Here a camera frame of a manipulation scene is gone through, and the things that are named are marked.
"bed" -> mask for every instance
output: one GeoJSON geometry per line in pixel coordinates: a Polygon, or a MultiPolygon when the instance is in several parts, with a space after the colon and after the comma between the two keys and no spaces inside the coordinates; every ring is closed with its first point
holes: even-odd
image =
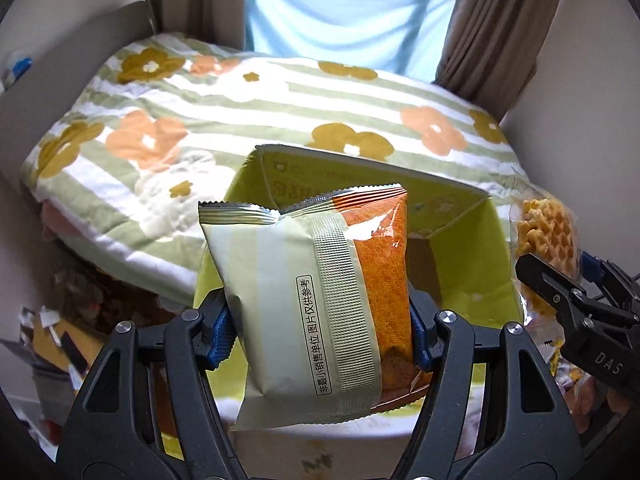
{"type": "MultiPolygon", "coordinates": [[[[283,142],[480,187],[505,236],[516,155],[484,110],[435,85],[159,34],[117,51],[31,150],[21,179],[42,219],[112,276],[191,304],[199,200],[222,200],[245,157],[283,142]]],[[[292,191],[302,200],[304,190],[292,191]]]]}

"blue gripper pad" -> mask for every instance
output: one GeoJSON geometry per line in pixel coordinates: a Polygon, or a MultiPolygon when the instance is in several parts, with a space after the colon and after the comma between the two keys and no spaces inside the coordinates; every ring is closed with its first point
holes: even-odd
{"type": "Polygon", "coordinates": [[[427,334],[422,326],[420,319],[414,312],[413,308],[409,308],[411,313],[411,334],[414,343],[414,361],[420,370],[431,371],[431,354],[427,348],[427,334]]]}
{"type": "Polygon", "coordinates": [[[220,312],[212,332],[213,345],[207,359],[215,370],[222,361],[231,355],[231,349],[236,341],[236,327],[234,327],[228,306],[220,312]]]}
{"type": "Polygon", "coordinates": [[[597,258],[591,256],[589,253],[583,252],[580,256],[580,264],[585,280],[591,283],[600,283],[603,280],[604,272],[597,258]]]}
{"type": "MultiPolygon", "coordinates": [[[[411,332],[414,344],[415,364],[421,370],[431,370],[432,359],[427,348],[426,331],[414,310],[410,308],[409,312],[411,314],[411,332]]],[[[229,308],[225,307],[213,326],[213,345],[207,355],[207,359],[213,369],[218,368],[220,363],[231,355],[231,349],[236,341],[236,335],[236,328],[234,327],[231,313],[229,312],[229,308]]]]}

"clear plastic bag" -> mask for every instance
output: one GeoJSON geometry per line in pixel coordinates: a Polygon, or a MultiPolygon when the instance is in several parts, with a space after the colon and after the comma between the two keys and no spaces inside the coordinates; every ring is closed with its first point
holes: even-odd
{"type": "Polygon", "coordinates": [[[564,331],[556,321],[556,310],[517,280],[515,264],[523,254],[533,253],[579,283],[582,270],[576,217],[551,193],[524,178],[516,178],[514,189],[516,195],[509,214],[514,286],[524,311],[525,327],[549,364],[556,382],[566,391],[581,374],[560,355],[564,331]]]}

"snack package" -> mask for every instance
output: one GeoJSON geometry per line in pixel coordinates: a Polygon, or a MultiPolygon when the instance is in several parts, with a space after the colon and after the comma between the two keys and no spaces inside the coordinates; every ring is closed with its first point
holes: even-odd
{"type": "Polygon", "coordinates": [[[340,422],[424,394],[400,185],[282,212],[220,202],[199,211],[249,365],[236,428],[340,422]]]}
{"type": "MultiPolygon", "coordinates": [[[[557,198],[523,178],[516,180],[515,189],[518,198],[510,208],[512,269],[520,256],[533,253],[579,283],[580,249],[574,214],[557,198]]],[[[556,310],[520,283],[514,271],[513,279],[520,294],[526,329],[558,385],[567,390],[582,371],[560,355],[564,331],[556,321],[556,310]]]]}

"cardboard box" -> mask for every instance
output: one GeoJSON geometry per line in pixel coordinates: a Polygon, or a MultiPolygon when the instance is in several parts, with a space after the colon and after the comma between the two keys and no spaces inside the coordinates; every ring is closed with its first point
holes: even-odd
{"type": "MultiPolygon", "coordinates": [[[[406,263],[413,285],[473,324],[501,328],[510,320],[522,322],[506,235],[491,197],[481,189],[355,156],[265,144],[249,155],[225,200],[281,209],[345,187],[394,183],[408,191],[406,263]]],[[[194,306],[221,286],[205,251],[194,306]]],[[[245,376],[246,361],[235,345],[210,375],[216,399],[241,400],[245,376]]]]}

